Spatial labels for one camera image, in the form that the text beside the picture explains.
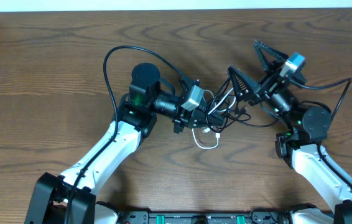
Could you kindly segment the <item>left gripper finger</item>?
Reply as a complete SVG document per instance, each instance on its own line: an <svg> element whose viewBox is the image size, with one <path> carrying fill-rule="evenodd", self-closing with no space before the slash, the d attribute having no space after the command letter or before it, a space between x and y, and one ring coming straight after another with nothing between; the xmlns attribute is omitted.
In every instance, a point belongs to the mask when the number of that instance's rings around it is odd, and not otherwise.
<svg viewBox="0 0 352 224"><path fill-rule="evenodd" d="M194 118L194 128L203 128L206 126L222 126L224 125L225 117L219 113L213 114L197 114Z"/></svg>
<svg viewBox="0 0 352 224"><path fill-rule="evenodd" d="M211 103L207 103L205 99L202 99L199 104L199 112L203 114L207 114L211 111L212 105Z"/></svg>

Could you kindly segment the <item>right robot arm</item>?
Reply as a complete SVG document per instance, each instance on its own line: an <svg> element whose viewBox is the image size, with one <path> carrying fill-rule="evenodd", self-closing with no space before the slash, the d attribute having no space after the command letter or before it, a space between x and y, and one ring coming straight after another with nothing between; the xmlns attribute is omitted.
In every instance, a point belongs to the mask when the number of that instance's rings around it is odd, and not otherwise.
<svg viewBox="0 0 352 224"><path fill-rule="evenodd" d="M253 48L265 75L254 81L230 66L228 76L236 100L251 106L267 104L264 111L288 129L276 136L277 156L309 181L331 209L327 215L316 207L300 205L280 212L275 223L352 223L352 176L331 158L322 144L338 110L317 101L300 101L289 90L289 85L325 90L341 82L308 86L302 75L304 56L287 55L260 41L255 41Z"/></svg>

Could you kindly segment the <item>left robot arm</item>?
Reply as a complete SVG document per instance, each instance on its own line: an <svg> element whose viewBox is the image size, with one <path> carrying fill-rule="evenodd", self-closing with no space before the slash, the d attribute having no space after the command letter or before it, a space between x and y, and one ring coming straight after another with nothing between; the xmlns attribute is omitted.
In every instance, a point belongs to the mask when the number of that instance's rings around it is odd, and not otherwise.
<svg viewBox="0 0 352 224"><path fill-rule="evenodd" d="M161 89L165 82L152 63L140 63L104 136L76 164L60 175L43 174L37 181L26 223L117 223L119 213L96 201L101 188L128 155L147 138L161 114L174 132L222 126L219 113L205 113L203 90L197 81L180 80L180 96Z"/></svg>

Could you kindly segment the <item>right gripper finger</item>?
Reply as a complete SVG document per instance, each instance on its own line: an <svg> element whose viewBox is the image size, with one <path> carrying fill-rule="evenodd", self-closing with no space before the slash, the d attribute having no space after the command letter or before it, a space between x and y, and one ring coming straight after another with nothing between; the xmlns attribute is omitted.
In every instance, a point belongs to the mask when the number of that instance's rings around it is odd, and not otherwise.
<svg viewBox="0 0 352 224"><path fill-rule="evenodd" d="M277 70L289 58L287 54L273 49L258 40L254 41L253 48L256 51L261 67L265 72L273 72Z"/></svg>
<svg viewBox="0 0 352 224"><path fill-rule="evenodd" d="M257 93L261 89L261 86L258 82L232 65L228 67L228 75L233 84L234 95L237 101L248 102L259 99Z"/></svg>

